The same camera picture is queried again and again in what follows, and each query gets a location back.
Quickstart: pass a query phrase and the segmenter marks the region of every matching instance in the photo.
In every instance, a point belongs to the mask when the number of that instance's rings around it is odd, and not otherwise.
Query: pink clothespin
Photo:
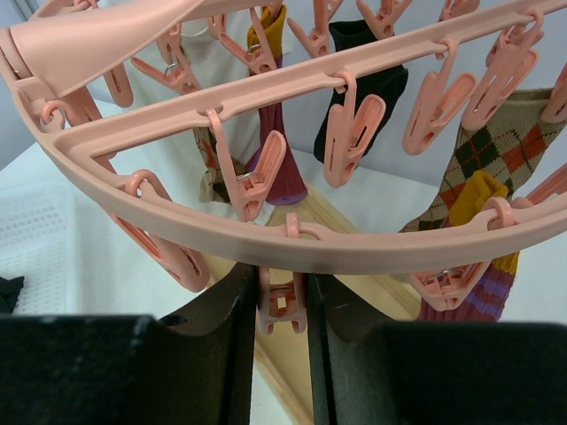
[[[482,128],[538,63],[539,54],[531,47],[543,37],[544,18],[537,10],[526,14],[534,17],[533,27],[518,24],[503,30],[488,53],[488,69],[462,114],[467,130]]]
[[[105,166],[104,162],[110,165],[108,161],[103,161],[103,166]],[[158,195],[171,201],[158,176],[149,170],[139,170],[133,173],[124,190],[129,195],[141,199],[149,195]],[[115,214],[109,213],[109,215],[184,288],[192,292],[199,292],[205,288],[209,281],[210,271],[203,254],[166,241],[159,236],[150,235]]]
[[[88,3],[93,9],[98,8],[98,0],[74,0],[74,6]],[[127,108],[134,102],[134,93],[130,87],[130,80],[126,74],[124,65],[118,65],[103,75],[106,87],[113,97],[114,103],[122,108]]]
[[[512,207],[503,197],[488,199],[483,211],[490,208],[494,208],[499,215],[499,218],[489,225],[490,230],[516,224]],[[438,312],[454,310],[470,294],[490,263],[491,260],[488,260],[444,270],[410,273],[409,282],[419,295]]]
[[[288,212],[285,217],[288,237],[299,237],[299,219],[295,212]],[[258,302],[258,328],[262,334],[274,331],[278,321],[290,321],[296,334],[307,327],[307,309],[305,304],[306,277],[303,273],[293,272],[293,280],[284,284],[271,284],[269,268],[260,270],[260,300]],[[285,306],[278,306],[278,299],[285,299]]]
[[[235,42],[224,32],[218,34],[219,41],[237,59],[248,66],[248,68],[252,69],[254,73],[274,71],[277,69],[276,60],[274,59],[272,50],[269,48],[264,27],[253,7],[250,8],[250,18],[252,19],[252,25],[254,26],[260,45],[252,46],[249,50],[244,50],[240,44]]]
[[[554,124],[567,120],[567,64],[557,78],[541,120]]]
[[[479,6],[480,0],[445,0],[439,22],[474,12]]]
[[[532,205],[541,204],[554,195],[561,195],[567,191],[567,164],[564,164],[537,188],[532,190],[527,197],[517,197],[512,201],[514,208],[527,208]]]
[[[227,17],[226,15],[214,15],[209,18],[208,22],[209,34],[219,39],[219,34],[227,32]]]
[[[63,116],[71,127],[102,118],[97,104],[86,87],[81,87],[61,99],[47,101],[40,111],[40,118],[45,125],[51,123],[56,110],[63,112]],[[61,122],[60,128],[64,126],[65,122]]]
[[[384,117],[386,105],[377,95],[364,98],[355,113],[356,79],[347,70],[336,75],[346,83],[345,104],[334,104],[329,110],[323,172],[333,188],[346,184],[358,167]]]
[[[461,110],[477,86],[473,73],[462,73],[445,89],[456,58],[457,44],[450,39],[439,43],[447,46],[447,57],[439,73],[432,71],[425,75],[417,93],[402,141],[408,155],[424,152]]]
[[[356,6],[374,36],[378,40],[384,40],[393,36],[394,24],[411,2],[412,0],[381,0],[380,10],[376,15],[363,0],[356,0]]]
[[[180,95],[187,95],[200,90],[201,86],[181,45],[181,24],[176,24],[159,37],[156,44],[158,44],[161,57],[167,63],[165,71],[160,71],[139,58],[130,59],[132,65],[141,73]]]
[[[284,136],[273,130],[266,139],[254,171],[237,176],[218,113],[209,109],[206,115],[211,122],[211,131],[216,137],[219,164],[230,202],[235,207],[239,220],[255,220],[284,161],[287,149]]]
[[[319,58],[329,53],[329,21],[343,0],[313,0],[315,27],[307,36],[300,24],[292,18],[287,24],[311,58]]]

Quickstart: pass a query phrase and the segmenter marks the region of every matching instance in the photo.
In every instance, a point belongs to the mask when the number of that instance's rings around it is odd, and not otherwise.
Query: black object
[[[257,280],[237,264],[170,329],[149,316],[1,319],[0,422],[247,424]]]
[[[23,288],[24,276],[10,280],[0,277],[0,313],[13,313],[18,302],[19,292]]]
[[[564,326],[392,321],[326,275],[307,321],[317,425],[567,423]]]
[[[377,40],[364,19],[349,22],[332,22],[329,24],[329,32],[335,42],[335,51],[352,49]],[[367,95],[378,95],[382,97],[386,103],[384,117],[372,136],[369,146],[364,151],[364,155],[369,153],[376,140],[377,134],[392,116],[393,109],[406,89],[407,84],[408,70],[402,65],[397,65],[356,79],[356,111],[358,111],[364,97]],[[325,159],[325,141],[327,138],[329,110],[334,104],[343,104],[344,102],[345,93],[339,94],[336,90],[333,90],[329,109],[319,128],[319,133],[317,133],[317,137],[315,138],[314,155],[320,162],[323,162]]]
[[[0,318],[0,422],[248,423],[257,288],[236,264],[159,321]],[[330,275],[306,296],[316,425],[567,423],[566,327],[396,322]]]

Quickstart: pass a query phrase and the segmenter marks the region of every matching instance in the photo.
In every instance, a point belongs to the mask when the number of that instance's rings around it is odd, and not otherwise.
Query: striped sock
[[[506,197],[508,188],[477,171],[462,189],[443,227],[462,226],[479,213],[490,197]],[[477,285],[454,310],[438,312],[422,299],[419,321],[497,321],[516,277],[519,252],[493,259]]]

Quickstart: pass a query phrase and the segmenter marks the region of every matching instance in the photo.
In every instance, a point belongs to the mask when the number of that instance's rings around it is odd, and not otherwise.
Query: black sock
[[[335,42],[336,51],[352,49],[353,47],[362,46],[363,44],[372,43],[377,40],[364,19],[352,22],[332,22],[329,24],[329,31]],[[378,95],[382,97],[386,103],[386,111],[382,122],[380,122],[378,129],[372,136],[368,148],[364,151],[364,155],[369,153],[378,132],[386,125],[386,122],[388,122],[392,116],[393,108],[404,92],[407,83],[408,70],[402,65],[397,65],[356,79],[356,111],[358,111],[364,97],[367,95]],[[334,104],[343,104],[344,102],[345,93],[339,95],[336,90],[333,90],[329,110]],[[327,110],[325,119],[322,122],[321,128],[319,128],[319,133],[315,138],[314,155],[320,162],[323,162],[325,158],[325,140],[327,137],[329,110]]]

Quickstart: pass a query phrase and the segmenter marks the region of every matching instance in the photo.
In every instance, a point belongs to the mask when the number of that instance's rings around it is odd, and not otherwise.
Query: white wall
[[[481,0],[481,8],[488,8],[507,0]],[[395,26],[396,34],[425,27],[437,21],[443,0],[414,0]],[[291,0],[286,2],[289,16],[308,33],[313,27],[312,2]],[[377,11],[379,0],[368,0],[368,4]],[[355,0],[344,0],[333,21],[357,20],[361,15]],[[546,17],[544,39],[536,45],[540,52],[540,62],[525,79],[520,88],[551,87],[565,64],[567,57],[564,50],[565,22],[567,10],[549,14]],[[469,42],[459,48],[454,65],[453,77],[464,71],[473,72],[479,79],[485,71],[485,56],[492,47],[495,35],[489,35],[475,42]],[[297,41],[293,52],[284,57],[284,65],[308,60],[309,56]],[[425,74],[439,70],[441,62],[434,57],[421,58],[406,64],[409,80],[406,91],[398,102],[393,116],[378,135],[373,149],[361,162],[362,166],[373,168],[388,174],[406,177],[419,182],[439,184],[447,161],[453,151],[454,139],[459,123],[459,116],[451,122],[432,146],[422,155],[411,157],[401,147],[401,137],[408,122],[409,114],[416,99],[417,91]],[[315,135],[329,105],[331,90],[319,91],[307,96],[291,99],[283,103],[286,133],[291,145],[302,151],[312,152]],[[555,165],[567,162],[567,131],[557,139],[553,147]]]
[[[0,1],[0,27],[21,22],[19,14],[6,0]],[[35,139],[20,119],[10,91],[0,79],[0,169],[12,162],[31,146]]]

